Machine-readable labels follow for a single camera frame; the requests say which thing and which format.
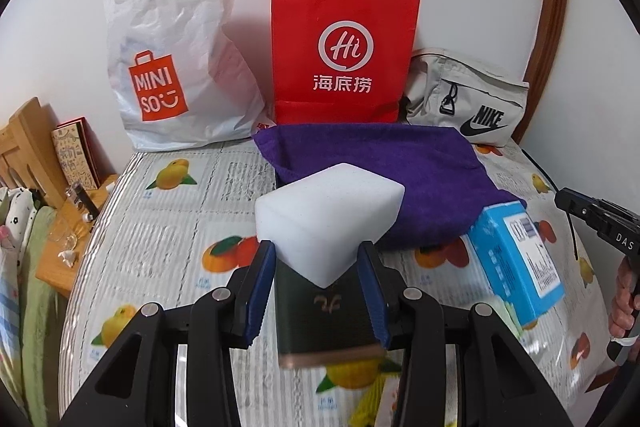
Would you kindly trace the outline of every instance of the blue box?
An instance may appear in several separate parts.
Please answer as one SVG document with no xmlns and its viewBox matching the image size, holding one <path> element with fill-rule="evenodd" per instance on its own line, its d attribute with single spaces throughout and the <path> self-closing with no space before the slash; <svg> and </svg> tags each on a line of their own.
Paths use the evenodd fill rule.
<svg viewBox="0 0 640 427">
<path fill-rule="evenodd" d="M 521 325 L 564 296 L 556 266 L 519 201 L 485 207 L 468 237 L 494 293 L 513 304 Z"/>
</svg>

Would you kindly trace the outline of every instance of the blue gripper pad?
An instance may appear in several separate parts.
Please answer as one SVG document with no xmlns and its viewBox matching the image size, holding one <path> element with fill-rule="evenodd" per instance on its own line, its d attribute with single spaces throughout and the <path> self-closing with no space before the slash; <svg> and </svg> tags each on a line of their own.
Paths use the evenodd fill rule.
<svg viewBox="0 0 640 427">
<path fill-rule="evenodd" d="M 356 260 L 358 268 L 358 277 L 360 278 L 360 286 L 362 294 L 367 303 L 369 311 L 369 320 L 373 334 L 380 341 L 382 347 L 388 349 L 391 344 L 391 333 L 387 327 L 388 317 L 386 314 L 385 299 L 382 296 L 382 290 L 378 284 L 378 279 L 371 266 L 369 255 L 363 245 L 358 248 L 358 257 Z"/>
<path fill-rule="evenodd" d="M 248 345 L 260 333 L 264 311 L 267 309 L 267 301 L 271 292 L 271 283 L 276 273 L 276 249 L 273 245 L 267 249 L 255 280 L 254 290 L 249 297 L 246 328 L 244 328 L 244 340 Z"/>
</svg>

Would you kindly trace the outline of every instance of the bag strap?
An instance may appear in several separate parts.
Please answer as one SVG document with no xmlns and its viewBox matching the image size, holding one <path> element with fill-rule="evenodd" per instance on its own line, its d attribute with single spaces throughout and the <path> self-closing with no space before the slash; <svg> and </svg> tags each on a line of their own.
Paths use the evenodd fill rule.
<svg viewBox="0 0 640 427">
<path fill-rule="evenodd" d="M 527 107 L 522 120 L 511 135 L 516 143 L 519 143 L 524 136 L 545 90 L 546 82 L 549 80 L 549 74 L 558 53 L 566 4 L 567 0 L 542 1 L 538 34 L 524 74 L 524 82 L 529 83 Z"/>
</svg>

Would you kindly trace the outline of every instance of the nike swoosh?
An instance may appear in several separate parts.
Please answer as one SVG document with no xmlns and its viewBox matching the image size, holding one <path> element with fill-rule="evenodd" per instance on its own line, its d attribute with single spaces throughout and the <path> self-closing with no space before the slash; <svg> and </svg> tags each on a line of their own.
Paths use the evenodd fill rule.
<svg viewBox="0 0 640 427">
<path fill-rule="evenodd" d="M 473 127 L 471 127 L 471 121 L 474 118 L 475 117 L 469 118 L 469 120 L 465 121 L 465 123 L 463 123 L 460 126 L 460 134 L 462 134 L 462 136 L 478 136 L 479 134 L 482 134 L 485 132 L 495 131 L 496 129 L 502 129 L 503 127 L 507 127 L 506 125 L 499 125 L 498 127 L 486 127 L 484 129 L 474 129 Z"/>
</svg>

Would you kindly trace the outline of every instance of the book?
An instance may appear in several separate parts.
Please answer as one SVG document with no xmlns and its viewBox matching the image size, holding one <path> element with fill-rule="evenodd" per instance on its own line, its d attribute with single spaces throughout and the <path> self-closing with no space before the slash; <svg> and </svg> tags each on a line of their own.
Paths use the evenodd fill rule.
<svg viewBox="0 0 640 427">
<path fill-rule="evenodd" d="M 385 356 L 353 265 L 322 289 L 278 259 L 276 336 L 280 367 L 318 367 Z"/>
<path fill-rule="evenodd" d="M 89 148 L 84 117 L 60 124 L 51 132 L 51 138 L 67 183 L 80 182 L 85 190 L 99 188 L 100 180 Z"/>
</svg>

